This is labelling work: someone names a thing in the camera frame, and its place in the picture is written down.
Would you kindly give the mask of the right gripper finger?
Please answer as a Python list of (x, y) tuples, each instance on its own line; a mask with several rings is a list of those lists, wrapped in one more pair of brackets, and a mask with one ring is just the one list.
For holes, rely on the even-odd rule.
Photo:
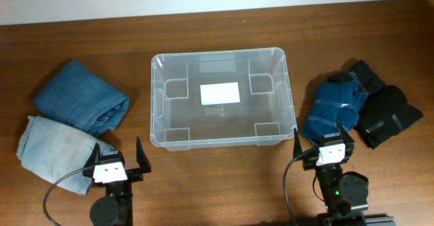
[(294, 128), (293, 159), (301, 159), (301, 157), (302, 157), (302, 147), (300, 144), (298, 130), (297, 130), (297, 128)]
[(336, 121), (336, 127), (338, 129), (338, 133), (340, 134), (342, 141), (346, 145), (353, 145), (355, 141), (351, 138), (349, 133), (345, 130), (343, 125), (340, 123), (339, 120)]

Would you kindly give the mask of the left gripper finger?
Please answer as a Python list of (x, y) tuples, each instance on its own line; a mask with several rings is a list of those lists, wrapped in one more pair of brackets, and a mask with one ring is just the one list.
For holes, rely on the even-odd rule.
[(88, 159), (88, 166), (95, 166), (100, 163), (100, 145), (96, 143)]
[(151, 172), (151, 164), (144, 153), (140, 138), (136, 137), (136, 162), (141, 172)]

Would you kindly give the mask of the teal taped garment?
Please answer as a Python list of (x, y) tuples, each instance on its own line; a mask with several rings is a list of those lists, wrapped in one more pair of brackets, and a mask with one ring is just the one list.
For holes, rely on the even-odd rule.
[(348, 132), (357, 125), (367, 99), (368, 93), (360, 90), (354, 80), (321, 83), (303, 124), (302, 136), (318, 145), (325, 135), (337, 133), (337, 122)]

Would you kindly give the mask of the large black taped garment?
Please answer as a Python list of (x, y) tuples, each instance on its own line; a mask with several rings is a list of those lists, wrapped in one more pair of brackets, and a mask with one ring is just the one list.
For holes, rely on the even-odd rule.
[(371, 149), (397, 136), (423, 118), (423, 113), (408, 104), (397, 86), (387, 86), (370, 96), (359, 112), (356, 130)]

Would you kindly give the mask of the small black taped garment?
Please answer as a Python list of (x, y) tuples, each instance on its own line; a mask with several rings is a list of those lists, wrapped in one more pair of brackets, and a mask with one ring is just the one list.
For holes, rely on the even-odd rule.
[(376, 94), (386, 87), (386, 83), (363, 60), (358, 60), (346, 72), (328, 77), (328, 81), (333, 83), (356, 81), (358, 88), (368, 95)]

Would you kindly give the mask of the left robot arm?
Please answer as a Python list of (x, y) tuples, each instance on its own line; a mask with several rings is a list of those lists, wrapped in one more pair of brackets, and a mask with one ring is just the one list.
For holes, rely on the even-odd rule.
[(95, 144), (83, 171), (93, 183), (105, 188), (105, 196), (96, 200), (90, 209), (93, 225), (133, 224), (132, 183), (142, 182), (143, 175), (151, 172), (139, 138), (136, 139), (136, 162), (139, 167), (126, 169), (122, 152), (102, 152), (100, 145)]

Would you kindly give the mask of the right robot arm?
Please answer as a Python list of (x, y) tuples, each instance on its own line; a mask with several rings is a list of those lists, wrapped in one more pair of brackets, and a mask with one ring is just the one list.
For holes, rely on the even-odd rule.
[(304, 225), (394, 225), (391, 216), (365, 216), (369, 208), (368, 185), (366, 176), (357, 172), (343, 172), (341, 165), (348, 162), (355, 148), (355, 141), (343, 125), (336, 122), (337, 132), (327, 134), (320, 144), (306, 151), (302, 150), (298, 132), (294, 131), (293, 160), (283, 174), (284, 194), (288, 194), (286, 176), (294, 162), (301, 161), (304, 170), (314, 170), (314, 179), (319, 182), (325, 213), (315, 219), (305, 221)]

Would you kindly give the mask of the light blue folded jeans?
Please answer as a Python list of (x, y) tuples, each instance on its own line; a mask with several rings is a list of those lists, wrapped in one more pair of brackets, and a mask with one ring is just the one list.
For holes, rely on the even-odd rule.
[(115, 149), (66, 124), (29, 115), (16, 155), (23, 168), (55, 183), (68, 173), (83, 168), (96, 144), (102, 152)]

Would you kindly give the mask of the dark blue folded jeans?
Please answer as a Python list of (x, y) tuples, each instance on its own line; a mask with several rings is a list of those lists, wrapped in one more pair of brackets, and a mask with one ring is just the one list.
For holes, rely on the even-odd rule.
[(67, 63), (33, 100), (46, 117), (94, 137), (115, 129), (129, 103), (126, 94), (77, 60)]

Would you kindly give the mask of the clear plastic storage bin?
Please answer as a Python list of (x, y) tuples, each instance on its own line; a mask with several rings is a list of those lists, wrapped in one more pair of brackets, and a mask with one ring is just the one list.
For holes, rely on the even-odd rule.
[[(200, 85), (237, 82), (240, 102), (202, 105)], [(276, 145), (297, 128), (285, 52), (260, 48), (158, 54), (150, 140), (168, 151)]]

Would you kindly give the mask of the white label in bin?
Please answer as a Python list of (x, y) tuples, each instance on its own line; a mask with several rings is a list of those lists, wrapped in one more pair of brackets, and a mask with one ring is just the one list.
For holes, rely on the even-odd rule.
[(202, 105), (220, 105), (240, 102), (237, 82), (200, 85)]

